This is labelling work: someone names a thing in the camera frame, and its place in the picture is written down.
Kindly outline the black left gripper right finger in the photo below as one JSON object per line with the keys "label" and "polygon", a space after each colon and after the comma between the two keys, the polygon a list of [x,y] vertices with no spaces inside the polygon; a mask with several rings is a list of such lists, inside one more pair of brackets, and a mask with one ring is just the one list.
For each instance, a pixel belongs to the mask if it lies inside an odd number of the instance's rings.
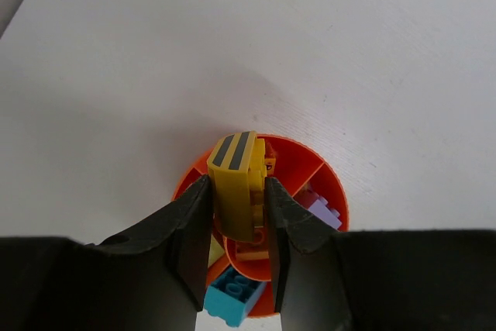
{"label": "black left gripper right finger", "polygon": [[495,233],[340,233],[265,181],[274,309],[285,330],[493,330]]}

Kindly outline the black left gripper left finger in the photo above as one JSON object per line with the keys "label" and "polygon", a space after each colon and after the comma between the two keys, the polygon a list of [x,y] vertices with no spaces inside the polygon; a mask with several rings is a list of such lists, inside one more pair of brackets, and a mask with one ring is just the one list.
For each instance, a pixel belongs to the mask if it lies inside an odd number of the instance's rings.
{"label": "black left gripper left finger", "polygon": [[100,244],[1,240],[3,330],[193,330],[206,292],[212,184]]}

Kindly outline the orange yellow lego brick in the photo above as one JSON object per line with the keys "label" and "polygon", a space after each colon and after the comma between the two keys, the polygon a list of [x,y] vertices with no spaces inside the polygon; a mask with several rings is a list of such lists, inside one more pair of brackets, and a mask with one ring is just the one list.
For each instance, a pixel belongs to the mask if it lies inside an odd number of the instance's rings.
{"label": "orange yellow lego brick", "polygon": [[266,260],[269,258],[265,228],[257,228],[253,242],[235,242],[235,258],[238,261]]}

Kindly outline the lilac lego brick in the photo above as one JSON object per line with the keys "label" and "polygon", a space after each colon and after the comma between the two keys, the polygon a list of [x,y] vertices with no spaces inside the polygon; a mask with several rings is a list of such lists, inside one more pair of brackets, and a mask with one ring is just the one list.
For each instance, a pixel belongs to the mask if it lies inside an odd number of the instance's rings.
{"label": "lilac lego brick", "polygon": [[329,207],[328,201],[322,196],[319,196],[308,207],[308,210],[335,230],[338,230],[343,224],[340,219],[340,212],[337,209]]}

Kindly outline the long teal lego brick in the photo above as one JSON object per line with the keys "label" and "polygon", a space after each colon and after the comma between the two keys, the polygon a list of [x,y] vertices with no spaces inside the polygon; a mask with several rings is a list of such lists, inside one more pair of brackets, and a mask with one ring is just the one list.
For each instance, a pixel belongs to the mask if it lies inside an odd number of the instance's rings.
{"label": "long teal lego brick", "polygon": [[255,281],[228,267],[208,287],[204,308],[229,327],[239,327],[259,301],[266,281]]}

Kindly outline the yellow black striped lego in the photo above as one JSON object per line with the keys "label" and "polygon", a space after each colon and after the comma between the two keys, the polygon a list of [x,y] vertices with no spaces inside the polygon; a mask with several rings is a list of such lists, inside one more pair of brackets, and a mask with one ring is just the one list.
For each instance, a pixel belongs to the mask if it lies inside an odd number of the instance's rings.
{"label": "yellow black striped lego", "polygon": [[207,159],[215,226],[231,240],[252,243],[264,224],[265,153],[264,139],[246,131],[221,138]]}

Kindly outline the brown lego plate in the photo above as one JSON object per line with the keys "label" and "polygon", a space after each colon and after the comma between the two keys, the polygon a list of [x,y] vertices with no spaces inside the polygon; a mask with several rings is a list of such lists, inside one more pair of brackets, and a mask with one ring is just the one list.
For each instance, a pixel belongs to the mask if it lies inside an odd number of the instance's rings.
{"label": "brown lego plate", "polygon": [[274,174],[277,161],[277,152],[269,142],[265,143],[264,164],[267,169],[267,175],[270,177]]}

